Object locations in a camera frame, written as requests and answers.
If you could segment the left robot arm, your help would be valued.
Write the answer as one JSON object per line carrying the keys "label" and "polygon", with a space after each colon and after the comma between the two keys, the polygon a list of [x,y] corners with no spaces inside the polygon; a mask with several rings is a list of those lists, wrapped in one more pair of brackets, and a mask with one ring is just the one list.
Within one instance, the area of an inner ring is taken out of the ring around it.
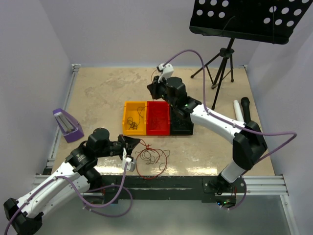
{"label": "left robot arm", "polygon": [[8,224],[19,235],[33,235],[42,226],[43,217],[57,209],[60,205],[78,195],[89,211],[92,208],[103,208],[113,203],[124,188],[126,176],[122,176],[117,185],[118,191],[109,202],[94,205],[81,194],[103,190],[103,180],[95,169],[98,158],[119,156],[124,172],[134,171],[136,160],[132,151],[140,143],[140,139],[119,135],[116,141],[109,140],[110,133],[105,128],[97,128],[86,141],[71,151],[59,168],[41,182],[35,189],[19,199],[9,198],[4,204]]}

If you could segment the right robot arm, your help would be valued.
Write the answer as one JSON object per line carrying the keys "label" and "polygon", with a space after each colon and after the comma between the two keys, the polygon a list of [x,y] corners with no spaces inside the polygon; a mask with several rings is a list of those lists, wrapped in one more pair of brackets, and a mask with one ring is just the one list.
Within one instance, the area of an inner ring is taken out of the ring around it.
{"label": "right robot arm", "polygon": [[147,89],[153,99],[166,101],[178,118],[205,127],[232,144],[232,161],[218,176],[221,191],[230,192],[237,178],[251,170],[266,152],[268,147],[257,123],[240,122],[209,109],[187,94],[181,78],[158,81],[155,77]]}

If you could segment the red plastic bin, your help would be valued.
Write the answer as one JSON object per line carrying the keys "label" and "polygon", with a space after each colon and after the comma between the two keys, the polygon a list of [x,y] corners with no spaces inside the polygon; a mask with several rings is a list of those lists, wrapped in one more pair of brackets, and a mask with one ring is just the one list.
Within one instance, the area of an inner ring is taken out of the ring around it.
{"label": "red plastic bin", "polygon": [[170,135],[170,107],[165,101],[148,101],[146,111],[146,135]]}

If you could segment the yellow plastic bin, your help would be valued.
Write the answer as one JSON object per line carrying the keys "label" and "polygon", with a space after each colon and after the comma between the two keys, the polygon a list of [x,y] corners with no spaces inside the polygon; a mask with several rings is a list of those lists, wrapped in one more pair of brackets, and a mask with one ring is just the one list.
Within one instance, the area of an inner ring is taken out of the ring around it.
{"label": "yellow plastic bin", "polygon": [[126,136],[146,135],[146,101],[126,101],[122,129]]}

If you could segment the black plastic bin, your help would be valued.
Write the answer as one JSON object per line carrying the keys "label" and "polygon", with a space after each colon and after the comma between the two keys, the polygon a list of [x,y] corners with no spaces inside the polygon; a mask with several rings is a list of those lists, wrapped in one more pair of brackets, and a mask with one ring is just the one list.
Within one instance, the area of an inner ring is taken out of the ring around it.
{"label": "black plastic bin", "polygon": [[170,135],[193,135],[194,124],[190,118],[190,111],[185,106],[170,104],[170,123]]}

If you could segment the black music stand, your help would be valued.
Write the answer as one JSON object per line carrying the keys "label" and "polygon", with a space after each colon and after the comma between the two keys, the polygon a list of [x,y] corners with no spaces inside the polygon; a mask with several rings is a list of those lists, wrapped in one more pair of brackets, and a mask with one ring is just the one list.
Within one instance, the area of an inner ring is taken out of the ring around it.
{"label": "black music stand", "polygon": [[194,34],[229,38],[212,88],[220,89],[236,39],[285,45],[312,8],[311,0],[197,0],[189,29]]}

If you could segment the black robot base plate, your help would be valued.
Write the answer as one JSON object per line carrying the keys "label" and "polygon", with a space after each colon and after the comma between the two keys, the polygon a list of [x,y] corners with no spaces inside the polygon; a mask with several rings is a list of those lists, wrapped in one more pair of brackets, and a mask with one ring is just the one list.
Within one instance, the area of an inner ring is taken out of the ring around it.
{"label": "black robot base plate", "polygon": [[[86,200],[93,204],[108,203],[118,192],[121,175],[103,175],[97,183],[83,190]],[[236,196],[247,191],[243,178],[234,183],[224,183],[219,176],[160,176],[145,180],[140,176],[125,177],[119,200],[195,200],[203,203],[217,203],[225,208],[234,206]]]}

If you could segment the aluminium table frame rail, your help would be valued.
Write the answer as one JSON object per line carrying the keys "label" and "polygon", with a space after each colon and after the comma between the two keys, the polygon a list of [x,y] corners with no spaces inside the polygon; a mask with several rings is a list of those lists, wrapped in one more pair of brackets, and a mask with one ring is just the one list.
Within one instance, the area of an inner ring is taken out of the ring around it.
{"label": "aluminium table frame rail", "polygon": [[[81,67],[80,64],[72,64],[71,66],[72,66],[72,75],[71,75],[71,79],[70,79],[69,86],[67,89],[65,101],[64,101],[64,104],[62,107],[62,109],[65,111],[67,110],[67,108],[70,104],[70,100],[71,100],[73,89],[74,89],[75,82],[76,82],[76,77],[77,77],[79,69]],[[52,172],[52,169],[55,165],[56,154],[58,151],[61,136],[62,136],[62,131],[57,126],[56,132],[54,134],[54,139],[52,142],[52,147],[51,147],[50,152],[48,154],[48,158],[46,161],[46,165],[43,169],[43,173],[42,174],[37,173],[35,175],[35,179],[34,179],[34,182],[32,184],[32,189],[36,188],[37,185],[39,185],[43,180],[45,180],[49,176],[49,174]]]}

